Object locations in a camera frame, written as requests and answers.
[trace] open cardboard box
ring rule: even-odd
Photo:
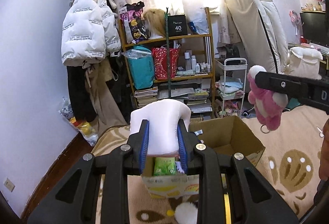
[[[190,132],[201,129],[203,134],[198,139],[203,140],[206,146],[219,154],[242,153],[254,166],[265,150],[265,146],[237,116],[191,123],[189,127]]]
[[[256,166],[265,147],[248,126],[237,116],[228,116],[191,123],[190,132],[203,130],[199,140],[217,153],[242,153]],[[153,176],[155,158],[147,157],[142,180],[152,198],[165,199],[199,193],[199,175]]]

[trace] white puffer jacket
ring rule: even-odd
[[[75,0],[63,21],[62,62],[84,66],[101,62],[121,48],[115,15],[106,0]]]

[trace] white bottle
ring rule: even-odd
[[[198,63],[196,63],[195,72],[200,73],[200,65]]]
[[[191,67],[195,72],[195,66],[196,66],[196,58],[195,55],[192,55],[192,59],[191,59]]]
[[[190,58],[190,53],[185,52],[185,70],[191,70],[191,58]]]

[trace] black zipper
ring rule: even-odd
[[[259,17],[261,18],[261,21],[262,21],[262,25],[263,25],[263,28],[264,28],[264,31],[265,31],[265,34],[266,34],[266,38],[267,38],[268,43],[269,43],[269,48],[270,48],[270,50],[271,50],[271,52],[272,52],[273,61],[274,61],[274,65],[275,65],[275,71],[276,71],[276,73],[278,74],[278,73],[279,73],[279,72],[278,72],[278,64],[276,63],[276,58],[275,58],[274,50],[273,50],[273,47],[272,47],[271,41],[269,40],[269,35],[268,35],[267,31],[266,31],[266,27],[265,27],[265,24],[264,24],[263,18],[262,18],[262,16],[261,16],[261,13],[260,13],[259,10],[258,10],[258,13],[259,13]]]

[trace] pink plush toy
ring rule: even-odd
[[[260,65],[254,65],[248,73],[250,89],[248,101],[255,106],[256,116],[262,125],[268,130],[276,130],[281,123],[281,114],[288,104],[288,97],[285,94],[273,92],[267,89],[258,88],[255,83],[255,76],[258,72],[266,72]]]

